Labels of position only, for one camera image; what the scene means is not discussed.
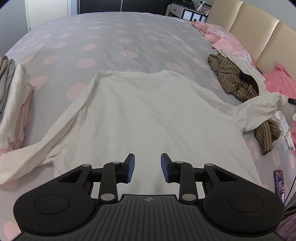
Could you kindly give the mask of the cream white long-sleeve shirt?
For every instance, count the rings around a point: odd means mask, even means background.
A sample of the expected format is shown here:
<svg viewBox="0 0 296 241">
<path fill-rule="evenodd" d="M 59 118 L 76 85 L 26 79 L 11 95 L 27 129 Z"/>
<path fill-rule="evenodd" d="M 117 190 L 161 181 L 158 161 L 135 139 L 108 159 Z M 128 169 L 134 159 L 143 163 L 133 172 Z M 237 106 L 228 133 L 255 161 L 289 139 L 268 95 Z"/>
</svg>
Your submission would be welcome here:
<svg viewBox="0 0 296 241">
<path fill-rule="evenodd" d="M 1 183 L 48 163 L 59 176 L 133 153 L 135 170 L 124 193 L 176 193 L 176 186 L 161 182 L 160 156 L 167 153 L 175 161 L 213 163 L 261 184 L 243 133 L 278 111 L 287 119 L 294 111 L 279 93 L 233 106 L 172 71 L 98 72 L 39 142 L 1 156 Z"/>
</svg>

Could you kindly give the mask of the pink crumpled garment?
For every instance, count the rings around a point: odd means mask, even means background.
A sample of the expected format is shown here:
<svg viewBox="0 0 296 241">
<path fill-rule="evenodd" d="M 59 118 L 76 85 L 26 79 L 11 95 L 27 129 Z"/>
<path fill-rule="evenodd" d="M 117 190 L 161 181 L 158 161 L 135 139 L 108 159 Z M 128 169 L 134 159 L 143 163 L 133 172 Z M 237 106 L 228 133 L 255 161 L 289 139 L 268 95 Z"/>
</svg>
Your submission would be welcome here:
<svg viewBox="0 0 296 241">
<path fill-rule="evenodd" d="M 295 82 L 280 63 L 275 64 L 272 72 L 264 73 L 262 76 L 268 92 L 278 92 L 295 99 Z"/>
</svg>

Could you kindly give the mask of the white printed garment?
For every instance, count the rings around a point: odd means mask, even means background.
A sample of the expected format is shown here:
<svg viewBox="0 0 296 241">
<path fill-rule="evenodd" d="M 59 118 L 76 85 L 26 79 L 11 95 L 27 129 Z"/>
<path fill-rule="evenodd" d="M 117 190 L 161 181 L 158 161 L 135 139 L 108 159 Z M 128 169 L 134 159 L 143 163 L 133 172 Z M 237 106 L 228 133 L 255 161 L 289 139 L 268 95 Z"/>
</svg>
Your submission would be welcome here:
<svg viewBox="0 0 296 241">
<path fill-rule="evenodd" d="M 264 77 L 259 73 L 259 71 L 257 71 L 247 60 L 245 60 L 244 58 L 240 57 L 240 56 L 236 56 L 233 55 L 232 53 L 226 51 L 226 50 L 218 50 L 215 51 L 214 54 L 222 54 L 224 57 L 227 57 L 228 59 L 230 59 L 233 63 L 235 63 L 241 70 L 243 73 L 248 74 L 250 76 L 252 76 L 259 88 L 259 95 L 263 95 L 263 94 L 267 94 L 268 91 L 266 90 L 266 86 L 264 84 Z M 295 142 L 294 139 L 292 137 L 292 133 L 290 130 L 290 127 L 287 123 L 287 120 L 285 119 L 285 117 L 283 116 L 283 114 L 276 114 L 276 119 L 278 121 L 278 127 L 280 128 L 281 134 L 280 136 L 284 136 L 284 138 L 287 141 L 287 144 L 289 146 L 289 149 L 291 151 L 295 151 Z"/>
</svg>

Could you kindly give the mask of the brown striped garment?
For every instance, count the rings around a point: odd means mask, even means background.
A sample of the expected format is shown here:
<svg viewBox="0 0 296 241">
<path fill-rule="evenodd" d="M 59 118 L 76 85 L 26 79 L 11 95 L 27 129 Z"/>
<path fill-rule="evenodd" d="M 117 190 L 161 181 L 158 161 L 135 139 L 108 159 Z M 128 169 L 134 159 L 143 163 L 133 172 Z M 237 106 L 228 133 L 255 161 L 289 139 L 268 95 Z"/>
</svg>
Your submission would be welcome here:
<svg viewBox="0 0 296 241">
<path fill-rule="evenodd" d="M 234 95 L 239 101 L 245 102 L 259 96 L 259 88 L 255 79 L 222 54 L 210 54 L 208 64 L 217 75 L 222 88 L 227 94 Z M 269 119 L 255 129 L 255 137 L 261 147 L 262 154 L 273 149 L 273 142 L 280 137 L 281 131 L 273 119 Z"/>
</svg>

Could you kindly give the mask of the beige padded headboard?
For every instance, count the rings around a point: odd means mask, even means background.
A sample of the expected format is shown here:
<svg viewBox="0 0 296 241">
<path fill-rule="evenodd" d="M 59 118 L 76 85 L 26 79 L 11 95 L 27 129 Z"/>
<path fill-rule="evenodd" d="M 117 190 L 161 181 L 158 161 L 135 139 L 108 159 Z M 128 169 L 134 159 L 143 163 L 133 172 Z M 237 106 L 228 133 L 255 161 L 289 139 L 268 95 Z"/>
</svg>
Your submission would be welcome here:
<svg viewBox="0 0 296 241">
<path fill-rule="evenodd" d="M 295 80 L 295 30 L 245 1 L 214 1 L 207 23 L 228 30 L 261 73 L 280 63 Z"/>
</svg>

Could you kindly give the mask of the black smartphone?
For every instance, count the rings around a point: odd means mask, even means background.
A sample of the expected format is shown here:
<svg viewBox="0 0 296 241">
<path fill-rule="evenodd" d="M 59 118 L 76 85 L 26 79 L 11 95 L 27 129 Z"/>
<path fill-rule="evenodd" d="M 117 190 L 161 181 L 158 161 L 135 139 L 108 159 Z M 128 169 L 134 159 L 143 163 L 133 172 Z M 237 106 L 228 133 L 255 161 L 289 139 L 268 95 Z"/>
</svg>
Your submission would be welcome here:
<svg viewBox="0 0 296 241">
<path fill-rule="evenodd" d="M 275 194 L 281 199 L 281 201 L 285 202 L 285 185 L 283 179 L 283 171 L 274 170 L 274 185 L 275 185 Z"/>
</svg>

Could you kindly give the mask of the pink pillow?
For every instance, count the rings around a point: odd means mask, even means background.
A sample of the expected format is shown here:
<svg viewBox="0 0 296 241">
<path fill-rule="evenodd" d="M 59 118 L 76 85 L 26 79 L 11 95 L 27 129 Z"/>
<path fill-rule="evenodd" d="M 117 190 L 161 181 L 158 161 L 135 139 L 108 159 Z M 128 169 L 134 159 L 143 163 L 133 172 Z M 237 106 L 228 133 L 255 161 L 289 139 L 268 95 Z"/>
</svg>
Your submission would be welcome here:
<svg viewBox="0 0 296 241">
<path fill-rule="evenodd" d="M 214 49 L 226 50 L 236 56 L 240 56 L 255 67 L 253 59 L 247 49 L 229 31 L 219 25 L 201 21 L 191 22 L 191 25 L 199 30 L 205 39 L 212 43 Z"/>
</svg>

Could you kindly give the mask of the folded pink garment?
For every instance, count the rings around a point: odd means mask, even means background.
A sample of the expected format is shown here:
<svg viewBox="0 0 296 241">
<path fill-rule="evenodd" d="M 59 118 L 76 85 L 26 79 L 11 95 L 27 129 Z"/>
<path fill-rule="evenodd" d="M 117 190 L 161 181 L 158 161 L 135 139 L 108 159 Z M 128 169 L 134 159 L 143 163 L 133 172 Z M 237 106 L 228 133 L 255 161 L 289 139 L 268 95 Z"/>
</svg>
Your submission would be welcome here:
<svg viewBox="0 0 296 241">
<path fill-rule="evenodd" d="M 22 147 L 23 141 L 25 139 L 25 127 L 27 125 L 28 121 L 28 115 L 29 115 L 29 108 L 30 108 L 30 102 L 32 98 L 32 91 L 33 87 L 29 83 L 29 95 L 24 102 L 24 104 L 20 108 L 20 113 L 18 115 L 18 120 L 16 122 L 16 131 L 15 131 L 15 139 L 12 143 L 10 143 L 10 146 L 8 149 L 1 149 L 1 155 L 13 150 L 17 150 Z"/>
</svg>

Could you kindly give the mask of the folded white garment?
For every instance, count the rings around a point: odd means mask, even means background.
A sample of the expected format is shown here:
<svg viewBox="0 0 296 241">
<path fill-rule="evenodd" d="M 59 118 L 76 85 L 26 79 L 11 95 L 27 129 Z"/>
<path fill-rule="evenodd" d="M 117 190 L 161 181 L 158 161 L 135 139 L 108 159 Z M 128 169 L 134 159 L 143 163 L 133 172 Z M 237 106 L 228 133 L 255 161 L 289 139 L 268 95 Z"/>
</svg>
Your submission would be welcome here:
<svg viewBox="0 0 296 241">
<path fill-rule="evenodd" d="M 8 149 L 10 143 L 15 139 L 16 122 L 20 108 L 26 101 L 30 91 L 30 77 L 25 64 L 19 63 L 10 83 L 4 116 L 1 121 L 1 149 Z"/>
</svg>

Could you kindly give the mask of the grey pink-dotted bed cover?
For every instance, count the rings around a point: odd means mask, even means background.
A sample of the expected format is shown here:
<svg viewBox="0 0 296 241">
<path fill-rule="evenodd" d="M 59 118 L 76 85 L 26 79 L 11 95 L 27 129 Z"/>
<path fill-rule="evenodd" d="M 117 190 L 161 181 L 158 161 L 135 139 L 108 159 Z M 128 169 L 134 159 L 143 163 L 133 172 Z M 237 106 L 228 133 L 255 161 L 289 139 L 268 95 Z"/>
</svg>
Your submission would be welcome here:
<svg viewBox="0 0 296 241">
<path fill-rule="evenodd" d="M 224 102 L 226 94 L 207 63 L 215 50 L 186 21 L 166 16 L 110 12 L 60 18 L 26 34 L 8 52 L 26 65 L 33 90 L 23 147 L 37 143 L 100 70 L 155 73 L 163 69 L 184 75 L 210 89 Z M 295 177 L 295 155 L 280 138 L 262 155 L 254 133 L 243 137 L 265 188 L 274 191 L 273 171 L 283 170 L 286 195 Z M 52 163 L 1 185 L 1 240 L 20 233 L 13 215 L 17 198 L 54 178 Z"/>
</svg>

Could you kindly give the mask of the white bedside cabinet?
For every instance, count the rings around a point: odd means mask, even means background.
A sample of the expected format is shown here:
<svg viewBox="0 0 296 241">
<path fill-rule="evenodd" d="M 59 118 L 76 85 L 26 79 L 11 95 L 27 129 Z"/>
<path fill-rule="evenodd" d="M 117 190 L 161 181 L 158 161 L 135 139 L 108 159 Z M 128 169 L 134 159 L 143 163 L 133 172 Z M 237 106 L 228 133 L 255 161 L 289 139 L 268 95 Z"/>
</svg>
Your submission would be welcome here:
<svg viewBox="0 0 296 241">
<path fill-rule="evenodd" d="M 178 4 L 170 4 L 166 15 L 191 22 L 205 22 L 207 20 L 206 15 Z"/>
</svg>

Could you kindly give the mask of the folded grey garment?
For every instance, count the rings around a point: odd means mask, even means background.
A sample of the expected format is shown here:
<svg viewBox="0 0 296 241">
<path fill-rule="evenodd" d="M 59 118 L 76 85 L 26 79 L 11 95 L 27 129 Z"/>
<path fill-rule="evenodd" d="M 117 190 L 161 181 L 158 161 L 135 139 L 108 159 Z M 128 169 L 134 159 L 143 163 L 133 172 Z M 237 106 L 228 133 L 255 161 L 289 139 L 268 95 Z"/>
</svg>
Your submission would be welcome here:
<svg viewBox="0 0 296 241">
<path fill-rule="evenodd" d="M 4 116 L 6 100 L 8 98 L 8 90 L 12 81 L 16 65 L 13 59 L 9 59 L 3 73 L 1 74 L 1 121 Z"/>
</svg>

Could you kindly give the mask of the folded beige garment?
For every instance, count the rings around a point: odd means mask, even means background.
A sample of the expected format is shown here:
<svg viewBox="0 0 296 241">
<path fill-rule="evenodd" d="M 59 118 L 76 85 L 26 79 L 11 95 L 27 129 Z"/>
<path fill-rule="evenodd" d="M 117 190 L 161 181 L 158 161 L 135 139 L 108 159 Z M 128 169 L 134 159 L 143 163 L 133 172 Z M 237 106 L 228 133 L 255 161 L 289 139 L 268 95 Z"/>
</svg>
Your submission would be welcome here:
<svg viewBox="0 0 296 241">
<path fill-rule="evenodd" d="M 7 64 L 8 64 L 8 57 L 6 55 L 3 55 L 0 57 L 0 77 L 2 76 Z"/>
</svg>

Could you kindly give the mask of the black sliding wardrobe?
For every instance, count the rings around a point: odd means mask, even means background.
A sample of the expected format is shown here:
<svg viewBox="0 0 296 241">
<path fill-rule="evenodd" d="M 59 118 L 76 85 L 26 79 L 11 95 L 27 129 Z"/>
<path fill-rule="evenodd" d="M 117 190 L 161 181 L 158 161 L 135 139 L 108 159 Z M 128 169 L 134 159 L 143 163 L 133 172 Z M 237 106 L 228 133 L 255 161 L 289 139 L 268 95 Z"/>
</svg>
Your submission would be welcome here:
<svg viewBox="0 0 296 241">
<path fill-rule="evenodd" d="M 79 14 L 106 11 L 126 11 L 165 15 L 169 0 L 81 0 L 77 1 Z"/>
</svg>

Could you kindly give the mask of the white room door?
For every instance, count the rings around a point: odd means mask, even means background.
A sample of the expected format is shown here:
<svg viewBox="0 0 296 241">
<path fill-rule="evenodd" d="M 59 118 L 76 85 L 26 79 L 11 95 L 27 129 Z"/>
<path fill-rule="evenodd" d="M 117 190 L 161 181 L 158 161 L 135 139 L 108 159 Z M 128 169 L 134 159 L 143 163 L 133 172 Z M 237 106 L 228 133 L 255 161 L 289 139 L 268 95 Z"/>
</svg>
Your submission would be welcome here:
<svg viewBox="0 0 296 241">
<path fill-rule="evenodd" d="M 46 21 L 71 15 L 69 0 L 25 0 L 28 30 L 39 27 Z"/>
</svg>

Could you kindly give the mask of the picture frame on cabinet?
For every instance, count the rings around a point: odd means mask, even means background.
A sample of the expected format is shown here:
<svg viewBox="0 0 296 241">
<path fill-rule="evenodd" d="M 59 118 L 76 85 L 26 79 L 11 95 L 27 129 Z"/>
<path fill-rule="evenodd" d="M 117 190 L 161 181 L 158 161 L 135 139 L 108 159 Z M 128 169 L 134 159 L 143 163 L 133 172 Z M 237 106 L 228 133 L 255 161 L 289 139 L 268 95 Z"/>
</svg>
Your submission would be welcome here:
<svg viewBox="0 0 296 241">
<path fill-rule="evenodd" d="M 208 16 L 211 8 L 212 8 L 211 5 L 203 3 L 197 8 L 197 12 L 201 13 L 202 15 Z"/>
</svg>

